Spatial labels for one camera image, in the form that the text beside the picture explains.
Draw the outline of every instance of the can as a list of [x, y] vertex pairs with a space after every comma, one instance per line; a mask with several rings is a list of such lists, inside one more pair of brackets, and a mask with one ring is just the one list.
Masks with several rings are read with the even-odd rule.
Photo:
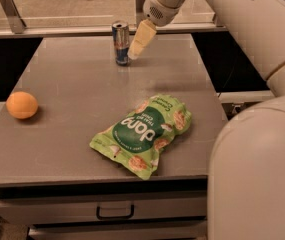
[[118, 65], [126, 66], [129, 63], [129, 24], [121, 20], [115, 21], [112, 24], [112, 34], [114, 41], [115, 61]]

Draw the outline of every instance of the green chip bag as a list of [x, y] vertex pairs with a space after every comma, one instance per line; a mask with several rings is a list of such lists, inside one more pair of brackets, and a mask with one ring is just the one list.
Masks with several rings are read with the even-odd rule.
[[94, 136], [90, 147], [121, 163], [143, 180], [157, 169], [160, 153], [191, 124], [191, 113], [176, 98], [158, 94]]

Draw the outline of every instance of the gray tabletop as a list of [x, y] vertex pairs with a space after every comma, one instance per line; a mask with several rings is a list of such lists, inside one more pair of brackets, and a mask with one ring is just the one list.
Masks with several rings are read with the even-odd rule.
[[207, 175], [213, 143], [227, 122], [190, 35], [159, 35], [128, 67], [115, 63], [111, 37], [44, 39], [14, 91], [33, 94], [28, 120], [0, 112], [0, 186], [140, 180], [89, 147], [92, 137], [158, 93], [184, 102], [188, 132], [161, 154], [150, 180]]

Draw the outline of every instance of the black handle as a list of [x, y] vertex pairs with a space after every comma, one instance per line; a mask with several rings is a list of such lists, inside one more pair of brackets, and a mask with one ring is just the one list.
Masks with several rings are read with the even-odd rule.
[[111, 216], [111, 217], [101, 216], [100, 210], [101, 210], [101, 208], [100, 208], [100, 206], [98, 206], [96, 208], [96, 217], [99, 220], [128, 220], [128, 219], [132, 218], [134, 215], [134, 205], [133, 204], [131, 204], [131, 207], [130, 207], [130, 214], [124, 215], [124, 216]]

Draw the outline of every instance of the drawer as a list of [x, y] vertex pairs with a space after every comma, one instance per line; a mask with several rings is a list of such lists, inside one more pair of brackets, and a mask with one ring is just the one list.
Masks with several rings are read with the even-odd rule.
[[134, 225], [111, 225], [99, 227], [63, 227], [31, 229], [34, 240], [160, 240], [160, 239], [206, 239], [206, 221], [156, 222]]
[[0, 200], [0, 216], [24, 225], [206, 216], [206, 195], [115, 201]]

